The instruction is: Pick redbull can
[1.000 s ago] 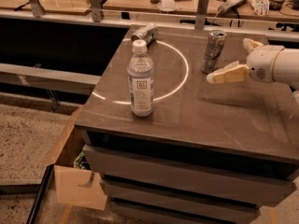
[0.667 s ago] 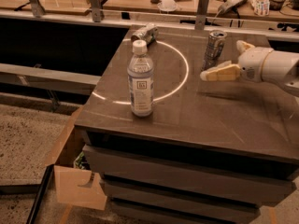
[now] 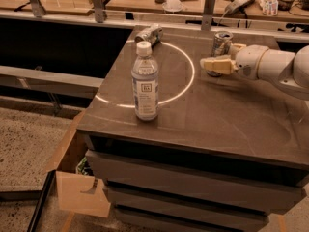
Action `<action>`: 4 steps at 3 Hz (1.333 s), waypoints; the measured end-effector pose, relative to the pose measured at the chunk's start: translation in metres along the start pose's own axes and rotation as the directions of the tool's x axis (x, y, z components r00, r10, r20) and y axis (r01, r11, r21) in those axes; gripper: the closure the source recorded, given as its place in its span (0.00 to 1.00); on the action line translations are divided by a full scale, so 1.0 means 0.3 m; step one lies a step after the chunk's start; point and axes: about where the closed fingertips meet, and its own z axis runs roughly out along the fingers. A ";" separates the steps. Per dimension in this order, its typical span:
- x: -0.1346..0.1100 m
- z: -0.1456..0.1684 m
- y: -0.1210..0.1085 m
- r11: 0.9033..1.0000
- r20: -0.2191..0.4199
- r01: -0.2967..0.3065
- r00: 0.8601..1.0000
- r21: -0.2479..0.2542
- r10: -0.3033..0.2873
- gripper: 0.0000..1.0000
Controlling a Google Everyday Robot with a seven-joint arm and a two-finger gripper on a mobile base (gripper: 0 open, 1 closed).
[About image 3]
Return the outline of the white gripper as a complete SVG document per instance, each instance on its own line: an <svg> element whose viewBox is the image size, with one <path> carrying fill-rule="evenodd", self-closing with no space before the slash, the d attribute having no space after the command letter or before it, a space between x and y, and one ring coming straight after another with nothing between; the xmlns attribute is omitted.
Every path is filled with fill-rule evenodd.
<svg viewBox="0 0 309 232"><path fill-rule="evenodd" d="M201 68L208 72L220 74L232 74L237 71L238 75L250 80L258 79L258 67L262 56L268 51L267 46L232 43L229 55L202 58Z"/></svg>

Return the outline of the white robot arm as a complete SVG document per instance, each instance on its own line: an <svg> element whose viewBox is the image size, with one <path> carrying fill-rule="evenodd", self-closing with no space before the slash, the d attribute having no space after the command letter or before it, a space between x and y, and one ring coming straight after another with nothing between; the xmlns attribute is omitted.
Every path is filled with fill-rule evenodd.
<svg viewBox="0 0 309 232"><path fill-rule="evenodd" d="M232 44L228 54L203 58L201 68L225 75L262 80L301 100L309 100L309 47L298 53L262 45Z"/></svg>

